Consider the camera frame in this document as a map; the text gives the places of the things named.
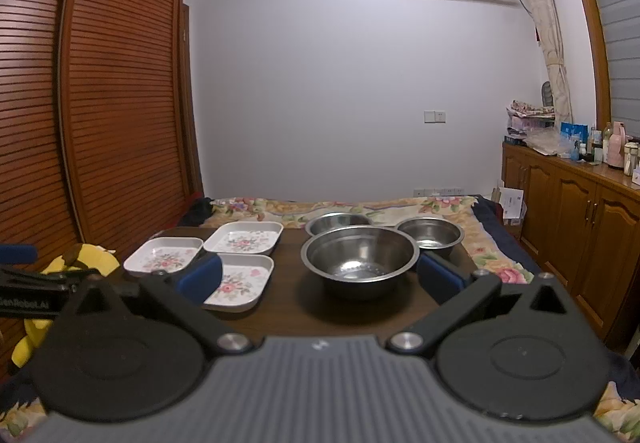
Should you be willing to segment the floral white tray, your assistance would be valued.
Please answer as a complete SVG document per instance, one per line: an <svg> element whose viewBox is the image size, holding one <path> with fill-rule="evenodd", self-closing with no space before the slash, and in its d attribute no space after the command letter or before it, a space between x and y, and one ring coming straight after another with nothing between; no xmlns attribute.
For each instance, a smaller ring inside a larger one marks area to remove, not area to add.
<svg viewBox="0 0 640 443"><path fill-rule="evenodd" d="M243 313L258 304L274 269L266 255L221 253L222 281L202 304L210 311Z"/></svg>
<svg viewBox="0 0 640 443"><path fill-rule="evenodd" d="M270 255L283 232L272 221L238 221L224 224L204 241L203 249L237 255Z"/></svg>
<svg viewBox="0 0 640 443"><path fill-rule="evenodd" d="M198 255L204 241L196 237L156 237L146 241L124 262L132 275L184 270Z"/></svg>

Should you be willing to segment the small steel bowl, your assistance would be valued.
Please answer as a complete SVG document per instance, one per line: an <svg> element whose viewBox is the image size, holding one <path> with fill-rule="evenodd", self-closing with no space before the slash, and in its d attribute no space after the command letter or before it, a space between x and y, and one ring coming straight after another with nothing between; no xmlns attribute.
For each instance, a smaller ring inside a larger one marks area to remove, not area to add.
<svg viewBox="0 0 640 443"><path fill-rule="evenodd" d="M448 257L464 240L464 229L444 218L416 217L396 225L400 232L412 237L421 250Z"/></svg>

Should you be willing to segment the large steel bowl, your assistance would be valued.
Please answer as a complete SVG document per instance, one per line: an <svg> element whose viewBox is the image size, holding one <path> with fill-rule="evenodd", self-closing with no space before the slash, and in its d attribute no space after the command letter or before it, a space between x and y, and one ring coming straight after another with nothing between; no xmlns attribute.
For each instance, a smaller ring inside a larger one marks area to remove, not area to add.
<svg viewBox="0 0 640 443"><path fill-rule="evenodd" d="M420 248L398 229L356 225L309 238L300 258L309 271L327 281L373 285L411 270L420 258Z"/></svg>

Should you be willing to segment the floral bed quilt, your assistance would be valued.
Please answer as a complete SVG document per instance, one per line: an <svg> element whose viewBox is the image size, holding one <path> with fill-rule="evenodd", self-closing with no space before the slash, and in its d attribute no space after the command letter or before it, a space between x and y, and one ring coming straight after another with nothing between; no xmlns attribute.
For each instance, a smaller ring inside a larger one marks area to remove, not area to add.
<svg viewBox="0 0 640 443"><path fill-rule="evenodd" d="M213 215L200 227L217 229L236 221L273 221L287 229L303 229L314 218L329 212L353 212L375 225L393 226L415 216L436 216L460 224L465 232L462 245L474 264L500 276L506 283L524 284L533 278L498 249L477 221L472 210L476 197L403 198L387 202L293 203L265 198L233 197L211 200ZM628 359L612 353L610 383L596 410L596 418L623 442L639 440L639 376Z"/></svg>

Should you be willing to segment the black cloth on bed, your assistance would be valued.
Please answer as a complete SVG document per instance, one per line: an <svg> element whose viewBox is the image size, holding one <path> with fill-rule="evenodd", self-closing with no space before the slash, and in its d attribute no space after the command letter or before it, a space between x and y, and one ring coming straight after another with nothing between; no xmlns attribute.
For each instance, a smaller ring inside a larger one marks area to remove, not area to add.
<svg viewBox="0 0 640 443"><path fill-rule="evenodd" d="M196 197L178 221L178 226L201 226L213 213L213 203L208 197Z"/></svg>

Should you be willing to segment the white paper bag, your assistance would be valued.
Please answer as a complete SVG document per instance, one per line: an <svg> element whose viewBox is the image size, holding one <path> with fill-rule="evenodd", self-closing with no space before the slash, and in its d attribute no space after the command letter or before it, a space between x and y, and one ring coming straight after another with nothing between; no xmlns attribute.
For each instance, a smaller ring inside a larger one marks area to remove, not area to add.
<svg viewBox="0 0 640 443"><path fill-rule="evenodd" d="M491 200L500 206L504 224L519 225L523 221L526 214L523 190L499 186L492 191Z"/></svg>

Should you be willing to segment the wooden sideboard cabinet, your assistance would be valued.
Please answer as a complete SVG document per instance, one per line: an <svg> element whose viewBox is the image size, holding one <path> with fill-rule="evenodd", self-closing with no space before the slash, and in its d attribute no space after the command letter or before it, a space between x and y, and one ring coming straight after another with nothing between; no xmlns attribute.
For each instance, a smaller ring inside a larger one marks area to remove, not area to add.
<svg viewBox="0 0 640 443"><path fill-rule="evenodd" d="M502 181L524 192L518 240L553 273L608 348L639 324L639 188L605 165L502 144Z"/></svg>

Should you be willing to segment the brown louvered wardrobe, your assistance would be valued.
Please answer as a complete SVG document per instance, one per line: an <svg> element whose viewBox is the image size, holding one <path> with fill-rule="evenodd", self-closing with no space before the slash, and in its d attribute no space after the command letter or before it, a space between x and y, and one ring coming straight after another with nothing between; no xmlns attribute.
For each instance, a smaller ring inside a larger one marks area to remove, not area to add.
<svg viewBox="0 0 640 443"><path fill-rule="evenodd" d="M201 191L183 0L1 0L1 239L125 259Z"/></svg>

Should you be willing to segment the stack of folded fabrics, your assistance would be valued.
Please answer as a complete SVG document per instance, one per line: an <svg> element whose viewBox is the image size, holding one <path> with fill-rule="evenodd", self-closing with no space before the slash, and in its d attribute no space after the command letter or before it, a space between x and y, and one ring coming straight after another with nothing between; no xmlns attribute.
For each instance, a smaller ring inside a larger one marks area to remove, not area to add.
<svg viewBox="0 0 640 443"><path fill-rule="evenodd" d="M506 133L511 137L524 138L530 131L550 128L555 123L553 106L536 106L513 100L506 107L506 114L508 115Z"/></svg>

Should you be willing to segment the blue printed box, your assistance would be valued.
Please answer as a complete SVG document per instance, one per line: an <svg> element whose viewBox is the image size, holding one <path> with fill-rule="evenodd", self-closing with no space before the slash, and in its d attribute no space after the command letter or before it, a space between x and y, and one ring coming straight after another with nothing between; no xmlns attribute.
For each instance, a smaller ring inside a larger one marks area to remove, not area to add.
<svg viewBox="0 0 640 443"><path fill-rule="evenodd" d="M560 132L563 146L562 156L570 160L578 160L582 156L582 152L586 150L588 127L573 124L573 122L562 122Z"/></svg>

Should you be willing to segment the pink thermos jug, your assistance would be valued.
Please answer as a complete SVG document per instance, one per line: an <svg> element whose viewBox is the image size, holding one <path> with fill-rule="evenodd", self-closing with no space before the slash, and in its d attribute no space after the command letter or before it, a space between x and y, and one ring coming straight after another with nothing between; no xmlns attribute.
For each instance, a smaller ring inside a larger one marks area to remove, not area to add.
<svg viewBox="0 0 640 443"><path fill-rule="evenodd" d="M624 147L627 143L626 129L623 122L613 122L611 134L608 136L606 160L608 166L616 169L624 168Z"/></svg>

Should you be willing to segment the beige tied curtain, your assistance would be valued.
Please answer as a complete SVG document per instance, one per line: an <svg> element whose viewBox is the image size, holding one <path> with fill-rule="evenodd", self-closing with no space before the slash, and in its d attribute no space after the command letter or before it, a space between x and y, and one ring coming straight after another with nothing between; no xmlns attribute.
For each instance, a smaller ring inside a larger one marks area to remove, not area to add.
<svg viewBox="0 0 640 443"><path fill-rule="evenodd" d="M536 25L554 99L556 128L573 121L570 85L564 59L564 44L554 0L528 0Z"/></svg>

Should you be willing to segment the grey window blind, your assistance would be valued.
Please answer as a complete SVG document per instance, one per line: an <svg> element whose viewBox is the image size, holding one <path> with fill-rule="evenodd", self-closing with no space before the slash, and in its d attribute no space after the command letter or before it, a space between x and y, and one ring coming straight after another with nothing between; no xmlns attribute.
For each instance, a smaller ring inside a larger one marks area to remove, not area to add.
<svg viewBox="0 0 640 443"><path fill-rule="evenodd" d="M597 118L639 135L639 0L585 0Z"/></svg>

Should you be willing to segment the wall socket strip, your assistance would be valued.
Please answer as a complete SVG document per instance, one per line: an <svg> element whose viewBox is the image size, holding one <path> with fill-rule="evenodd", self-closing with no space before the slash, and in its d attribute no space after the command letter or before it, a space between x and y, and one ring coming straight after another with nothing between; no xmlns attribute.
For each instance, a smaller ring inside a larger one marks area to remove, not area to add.
<svg viewBox="0 0 640 443"><path fill-rule="evenodd" d="M463 196L465 190L461 188L441 188L441 189L414 189L413 197L449 197L449 196Z"/></svg>

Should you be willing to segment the white wall switch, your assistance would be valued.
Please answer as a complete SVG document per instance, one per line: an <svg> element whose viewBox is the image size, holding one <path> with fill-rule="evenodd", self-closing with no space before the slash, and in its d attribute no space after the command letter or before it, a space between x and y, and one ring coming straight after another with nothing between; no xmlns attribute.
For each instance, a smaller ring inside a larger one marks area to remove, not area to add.
<svg viewBox="0 0 640 443"><path fill-rule="evenodd" d="M423 119L426 124L444 124L447 121L446 113L439 111L425 111Z"/></svg>

